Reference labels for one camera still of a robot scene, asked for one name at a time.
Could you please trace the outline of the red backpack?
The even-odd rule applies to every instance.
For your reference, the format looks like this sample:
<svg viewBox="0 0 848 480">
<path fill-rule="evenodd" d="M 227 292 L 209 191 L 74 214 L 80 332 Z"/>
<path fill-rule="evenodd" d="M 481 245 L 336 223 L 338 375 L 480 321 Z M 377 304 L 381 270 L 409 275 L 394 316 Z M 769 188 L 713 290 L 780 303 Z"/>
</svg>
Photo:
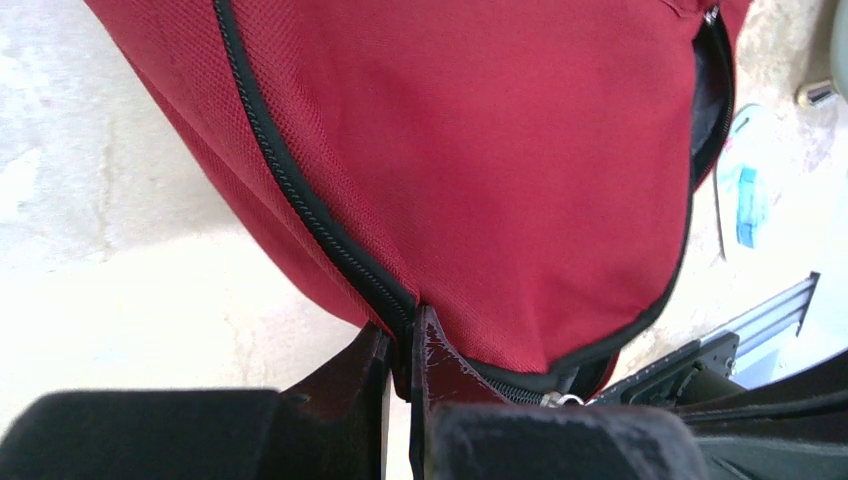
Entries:
<svg viewBox="0 0 848 480">
<path fill-rule="evenodd" d="M 745 1 L 93 1 L 308 298 L 433 311 L 516 402 L 584 399 L 661 315 L 728 136 Z"/>
</svg>

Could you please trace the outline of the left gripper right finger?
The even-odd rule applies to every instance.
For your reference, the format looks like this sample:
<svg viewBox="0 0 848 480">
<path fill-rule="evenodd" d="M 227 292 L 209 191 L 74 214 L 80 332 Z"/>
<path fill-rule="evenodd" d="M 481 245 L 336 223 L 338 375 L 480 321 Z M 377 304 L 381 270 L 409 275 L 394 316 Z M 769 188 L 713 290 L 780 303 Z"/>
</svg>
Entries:
<svg viewBox="0 0 848 480">
<path fill-rule="evenodd" d="M 523 406 L 446 340 L 435 311 L 410 328 L 409 458 L 416 479 L 705 479 L 690 430 L 647 407 Z"/>
</svg>

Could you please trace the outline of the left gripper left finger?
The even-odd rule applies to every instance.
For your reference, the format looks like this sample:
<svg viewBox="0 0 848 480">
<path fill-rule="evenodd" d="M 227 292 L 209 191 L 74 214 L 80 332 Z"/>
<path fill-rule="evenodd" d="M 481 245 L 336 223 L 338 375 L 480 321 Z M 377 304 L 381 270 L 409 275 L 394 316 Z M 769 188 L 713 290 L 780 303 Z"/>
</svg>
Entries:
<svg viewBox="0 0 848 480">
<path fill-rule="evenodd" d="M 66 391 L 1 442 L 5 479 L 380 479 L 390 341 L 363 329 L 289 389 Z"/>
</svg>

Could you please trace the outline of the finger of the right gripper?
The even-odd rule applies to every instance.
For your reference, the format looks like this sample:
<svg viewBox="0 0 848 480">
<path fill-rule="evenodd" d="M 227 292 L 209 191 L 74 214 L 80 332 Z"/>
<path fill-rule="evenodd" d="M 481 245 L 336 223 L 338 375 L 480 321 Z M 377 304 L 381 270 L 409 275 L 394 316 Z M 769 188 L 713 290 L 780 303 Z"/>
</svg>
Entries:
<svg viewBox="0 0 848 480">
<path fill-rule="evenodd" d="M 845 479 L 847 353 L 778 382 L 675 410 L 710 479 Z"/>
</svg>

